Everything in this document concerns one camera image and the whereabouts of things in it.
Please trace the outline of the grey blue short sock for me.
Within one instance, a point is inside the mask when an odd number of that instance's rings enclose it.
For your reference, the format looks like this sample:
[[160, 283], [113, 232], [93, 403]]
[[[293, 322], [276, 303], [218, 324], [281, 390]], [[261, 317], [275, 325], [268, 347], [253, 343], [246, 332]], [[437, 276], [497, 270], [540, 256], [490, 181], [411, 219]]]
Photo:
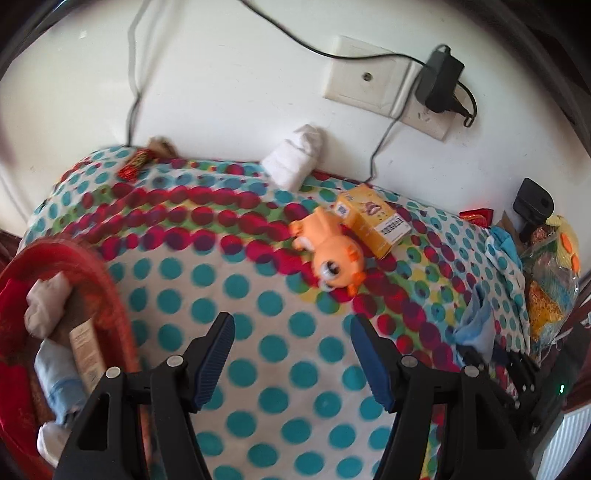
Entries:
[[455, 361], [460, 367], [488, 364], [493, 357], [496, 327], [493, 307], [481, 284], [476, 284], [458, 325], [452, 334]]

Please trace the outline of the grey blue long sock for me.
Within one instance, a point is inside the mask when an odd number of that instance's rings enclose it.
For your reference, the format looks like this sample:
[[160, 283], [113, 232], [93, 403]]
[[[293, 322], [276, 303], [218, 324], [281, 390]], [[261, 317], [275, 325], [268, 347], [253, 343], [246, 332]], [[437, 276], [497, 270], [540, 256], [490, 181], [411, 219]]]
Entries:
[[34, 370], [56, 422], [70, 426], [87, 400], [72, 352], [44, 339], [35, 356]]

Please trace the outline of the white mesh sock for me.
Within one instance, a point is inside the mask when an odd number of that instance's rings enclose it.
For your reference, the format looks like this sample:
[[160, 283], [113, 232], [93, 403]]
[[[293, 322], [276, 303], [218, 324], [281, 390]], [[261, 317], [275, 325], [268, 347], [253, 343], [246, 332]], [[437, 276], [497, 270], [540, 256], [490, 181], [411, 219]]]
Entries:
[[54, 421], [44, 423], [37, 434], [37, 450], [40, 456], [53, 468], [56, 468], [70, 430]]

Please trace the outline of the white box in tray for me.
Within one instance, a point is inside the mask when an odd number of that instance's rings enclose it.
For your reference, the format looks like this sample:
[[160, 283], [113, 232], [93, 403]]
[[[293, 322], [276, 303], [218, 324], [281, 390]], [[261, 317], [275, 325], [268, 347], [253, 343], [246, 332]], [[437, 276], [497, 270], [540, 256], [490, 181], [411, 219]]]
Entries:
[[73, 328], [69, 332], [69, 342], [79, 376], [90, 394], [106, 371], [93, 319]]

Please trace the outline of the plastic bag of items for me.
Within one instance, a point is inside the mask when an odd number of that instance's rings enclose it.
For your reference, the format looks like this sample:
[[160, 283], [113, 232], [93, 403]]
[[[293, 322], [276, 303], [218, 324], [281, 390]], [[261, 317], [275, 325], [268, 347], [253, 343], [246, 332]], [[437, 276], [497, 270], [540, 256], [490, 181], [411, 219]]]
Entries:
[[579, 293], [579, 276], [558, 264], [556, 240], [553, 231], [522, 256], [532, 349], [536, 354], [549, 347], [558, 335]]

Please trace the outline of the yellow knitted duck toy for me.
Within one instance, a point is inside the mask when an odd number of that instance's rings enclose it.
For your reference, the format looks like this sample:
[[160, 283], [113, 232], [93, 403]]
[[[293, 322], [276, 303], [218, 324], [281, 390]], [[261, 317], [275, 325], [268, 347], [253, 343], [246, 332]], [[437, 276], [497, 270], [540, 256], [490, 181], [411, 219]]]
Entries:
[[556, 255], [558, 264], [570, 269], [575, 275], [581, 272], [579, 258], [579, 241], [572, 226], [565, 217], [553, 214], [546, 220], [546, 224], [554, 229], [556, 234]]

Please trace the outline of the red snack packet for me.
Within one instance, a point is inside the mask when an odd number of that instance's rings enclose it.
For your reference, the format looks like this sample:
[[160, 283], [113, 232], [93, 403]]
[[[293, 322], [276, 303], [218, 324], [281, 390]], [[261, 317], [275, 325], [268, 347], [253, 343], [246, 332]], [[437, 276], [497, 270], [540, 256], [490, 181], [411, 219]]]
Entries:
[[466, 210], [459, 214], [460, 218], [481, 228], [490, 228], [493, 222], [494, 210], [489, 208], [479, 208]]

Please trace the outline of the red round tray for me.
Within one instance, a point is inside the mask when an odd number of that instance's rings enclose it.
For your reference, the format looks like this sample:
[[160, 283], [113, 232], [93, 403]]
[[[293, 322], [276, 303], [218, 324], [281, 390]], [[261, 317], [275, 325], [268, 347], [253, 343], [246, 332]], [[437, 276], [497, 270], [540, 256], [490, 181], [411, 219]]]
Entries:
[[140, 362], [105, 262], [80, 241], [34, 241], [1, 272], [2, 478], [52, 478], [110, 367], [137, 372]]

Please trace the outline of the orange medicine box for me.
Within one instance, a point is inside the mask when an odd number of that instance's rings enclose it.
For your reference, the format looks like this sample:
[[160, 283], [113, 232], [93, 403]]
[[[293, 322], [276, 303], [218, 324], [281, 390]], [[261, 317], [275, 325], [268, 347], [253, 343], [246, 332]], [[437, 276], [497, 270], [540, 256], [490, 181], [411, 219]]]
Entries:
[[386, 200], [367, 185], [344, 191], [337, 197], [335, 214], [377, 259], [391, 253], [407, 234], [409, 223]]

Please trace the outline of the orange rubber toy animal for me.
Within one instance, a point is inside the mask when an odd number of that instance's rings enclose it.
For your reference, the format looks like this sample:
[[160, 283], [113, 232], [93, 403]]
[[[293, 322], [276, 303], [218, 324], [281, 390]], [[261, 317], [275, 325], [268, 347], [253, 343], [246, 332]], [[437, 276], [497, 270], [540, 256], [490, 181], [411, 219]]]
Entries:
[[363, 249], [342, 232], [342, 222], [334, 212], [322, 207], [288, 225], [293, 247], [311, 252], [311, 269], [318, 282], [329, 290], [346, 289], [358, 293], [366, 279]]

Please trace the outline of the black phone holder clamp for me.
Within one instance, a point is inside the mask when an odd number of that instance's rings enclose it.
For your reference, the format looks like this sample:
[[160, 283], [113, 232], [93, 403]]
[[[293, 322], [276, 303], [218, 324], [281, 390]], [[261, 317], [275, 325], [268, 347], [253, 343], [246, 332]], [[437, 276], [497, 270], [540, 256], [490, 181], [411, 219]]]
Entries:
[[534, 231], [554, 213], [554, 201], [542, 186], [525, 178], [518, 190], [513, 209], [524, 221], [519, 238], [523, 243], [528, 243]]

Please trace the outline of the polka dot bed sheet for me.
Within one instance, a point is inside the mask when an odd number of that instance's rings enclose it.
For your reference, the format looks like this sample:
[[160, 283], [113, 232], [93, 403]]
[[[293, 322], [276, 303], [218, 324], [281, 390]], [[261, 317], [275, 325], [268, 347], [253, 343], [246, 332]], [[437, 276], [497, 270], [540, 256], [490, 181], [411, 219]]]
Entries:
[[130, 184], [117, 172], [131, 155], [111, 147], [77, 163], [34, 211], [23, 240], [63, 233], [97, 249], [146, 367], [231, 313], [235, 343], [211, 402], [193, 420], [214, 478], [374, 475], [393, 419], [353, 351], [353, 319], [370, 320], [426, 365], [455, 371], [453, 330], [481, 284], [496, 339], [512, 349], [486, 229], [384, 191], [411, 232], [383, 259], [367, 257], [355, 296], [328, 292], [291, 244], [288, 225], [331, 207], [351, 182], [315, 174], [291, 193], [256, 163], [174, 159]]

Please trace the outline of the small red candy wrapper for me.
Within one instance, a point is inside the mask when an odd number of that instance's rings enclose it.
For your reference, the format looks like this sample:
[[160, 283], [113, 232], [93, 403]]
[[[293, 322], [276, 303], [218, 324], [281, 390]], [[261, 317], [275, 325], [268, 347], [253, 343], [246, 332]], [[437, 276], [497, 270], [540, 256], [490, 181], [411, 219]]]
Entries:
[[117, 177], [124, 182], [135, 182], [141, 170], [155, 159], [155, 153], [149, 149], [138, 149], [125, 161], [117, 172]]

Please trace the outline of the black power adapter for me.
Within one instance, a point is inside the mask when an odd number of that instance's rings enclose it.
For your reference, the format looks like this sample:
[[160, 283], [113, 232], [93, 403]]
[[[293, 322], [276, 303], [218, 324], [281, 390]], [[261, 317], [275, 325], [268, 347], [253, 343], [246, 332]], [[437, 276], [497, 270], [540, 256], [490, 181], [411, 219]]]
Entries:
[[465, 108], [455, 94], [464, 69], [465, 64], [452, 55], [448, 45], [439, 45], [419, 75], [415, 90], [417, 101], [437, 114], [464, 112]]

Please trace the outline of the white sock by wall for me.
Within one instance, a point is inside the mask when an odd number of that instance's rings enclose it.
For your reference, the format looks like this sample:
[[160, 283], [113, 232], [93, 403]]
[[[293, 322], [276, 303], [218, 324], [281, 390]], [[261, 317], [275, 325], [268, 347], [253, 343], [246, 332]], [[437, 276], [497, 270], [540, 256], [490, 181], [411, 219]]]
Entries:
[[322, 144], [322, 132], [306, 124], [284, 138], [260, 165], [277, 187], [297, 192], [317, 166]]

